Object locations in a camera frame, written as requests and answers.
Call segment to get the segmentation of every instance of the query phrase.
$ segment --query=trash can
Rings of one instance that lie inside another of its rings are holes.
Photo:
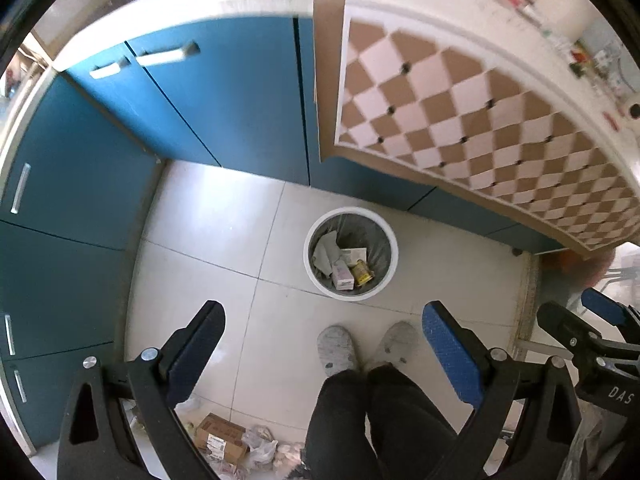
[[[326,277],[313,264],[318,240],[331,231],[337,232],[341,249],[367,248],[367,265],[374,277],[353,290],[336,290],[331,277]],[[325,295],[341,301],[364,301],[387,286],[398,266],[398,242],[388,223],[378,214],[361,207],[341,207],[322,215],[309,229],[303,248],[306,273]]]

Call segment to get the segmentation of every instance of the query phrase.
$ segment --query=leg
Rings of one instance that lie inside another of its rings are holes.
[[[306,434],[306,466],[314,480],[382,480],[364,434],[367,385],[357,369],[350,334],[339,326],[324,330],[318,354],[329,378]]]
[[[417,384],[396,367],[413,353],[419,335],[406,322],[391,327],[367,376],[371,438],[392,480],[424,480],[456,439],[456,432]]]

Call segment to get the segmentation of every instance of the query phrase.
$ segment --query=gray slipper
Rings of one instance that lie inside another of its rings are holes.
[[[396,368],[407,364],[418,344],[418,331],[406,321],[399,321],[386,331],[366,370],[391,363]]]
[[[339,325],[325,328],[318,336],[318,356],[327,377],[345,370],[358,370],[351,334]]]

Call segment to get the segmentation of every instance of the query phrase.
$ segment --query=screw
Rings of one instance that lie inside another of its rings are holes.
[[[564,367],[564,359],[562,359],[560,356],[558,355],[554,355],[551,358],[551,364],[553,366],[555,366],[556,368],[563,368]]]
[[[156,357],[158,357],[158,349],[157,348],[147,348],[142,351],[140,354],[143,361],[153,361]]]
[[[93,368],[97,362],[98,359],[96,359],[94,356],[89,356],[84,361],[82,361],[82,366],[87,369]]]
[[[507,352],[505,352],[502,348],[493,348],[491,352],[489,352],[491,359],[494,361],[506,361],[507,360]]]

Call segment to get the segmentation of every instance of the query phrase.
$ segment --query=diamond tile pattern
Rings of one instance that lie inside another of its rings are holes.
[[[351,21],[345,144],[527,212],[589,250],[640,226],[640,203],[593,141],[482,61]]]

